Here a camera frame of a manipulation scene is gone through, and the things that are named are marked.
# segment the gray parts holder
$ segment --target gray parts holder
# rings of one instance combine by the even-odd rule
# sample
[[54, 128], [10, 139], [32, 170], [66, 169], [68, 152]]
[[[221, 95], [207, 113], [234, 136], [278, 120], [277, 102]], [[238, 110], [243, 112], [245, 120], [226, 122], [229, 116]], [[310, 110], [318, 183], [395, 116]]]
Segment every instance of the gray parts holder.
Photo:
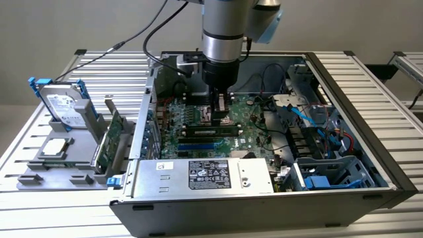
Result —
[[[107, 178], [120, 174], [122, 165], [128, 150], [134, 122], [124, 119], [124, 130], [120, 136], [119, 148], [112, 164], [104, 174], [96, 174], [90, 164], [98, 145], [107, 131], [107, 123], [102, 114], [95, 117], [92, 102], [79, 100], [75, 111], [82, 114], [87, 129], [72, 129], [62, 122], [51, 121], [52, 131], [47, 136], [35, 158], [28, 162], [28, 169], [19, 176], [18, 188], [31, 190], [100, 190], [107, 189]], [[55, 139], [64, 139], [66, 145], [52, 153], [47, 151], [48, 144]]]

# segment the gray floor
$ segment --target gray floor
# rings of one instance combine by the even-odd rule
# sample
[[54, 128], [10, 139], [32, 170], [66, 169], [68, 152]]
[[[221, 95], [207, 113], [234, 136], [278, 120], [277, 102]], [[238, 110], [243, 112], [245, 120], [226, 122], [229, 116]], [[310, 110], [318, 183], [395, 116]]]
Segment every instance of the gray floor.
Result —
[[0, 155], [8, 148], [36, 106], [0, 105]]

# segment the hard drive label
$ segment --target hard drive label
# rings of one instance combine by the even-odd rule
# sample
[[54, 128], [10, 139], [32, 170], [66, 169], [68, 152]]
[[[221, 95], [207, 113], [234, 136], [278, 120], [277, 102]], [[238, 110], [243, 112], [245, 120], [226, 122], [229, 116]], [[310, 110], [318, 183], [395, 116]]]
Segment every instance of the hard drive label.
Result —
[[189, 187], [193, 190], [231, 188], [227, 160], [190, 161]]
[[56, 112], [60, 121], [68, 126], [86, 126], [86, 121], [82, 115], [75, 111], [75, 100], [67, 95], [51, 94], [47, 95], [52, 108]]

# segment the capacitor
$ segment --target capacitor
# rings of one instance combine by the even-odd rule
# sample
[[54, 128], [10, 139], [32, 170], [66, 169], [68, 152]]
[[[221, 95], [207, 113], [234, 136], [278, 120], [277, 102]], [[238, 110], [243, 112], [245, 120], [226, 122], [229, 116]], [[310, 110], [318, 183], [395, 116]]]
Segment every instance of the capacitor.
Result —
[[251, 121], [253, 121], [253, 123], [257, 123], [257, 121], [258, 121], [258, 116], [257, 115], [251, 115]]
[[254, 101], [253, 101], [253, 100], [247, 100], [246, 103], [247, 103], [249, 106], [253, 106], [253, 105], [254, 105]]

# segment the power supply label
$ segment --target power supply label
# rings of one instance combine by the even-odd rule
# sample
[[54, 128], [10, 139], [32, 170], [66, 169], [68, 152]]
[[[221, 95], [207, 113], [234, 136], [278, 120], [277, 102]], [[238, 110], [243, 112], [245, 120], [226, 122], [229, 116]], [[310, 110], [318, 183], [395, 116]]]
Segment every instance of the power supply label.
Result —
[[227, 160], [190, 161], [189, 173], [189, 187], [193, 190], [231, 188]]

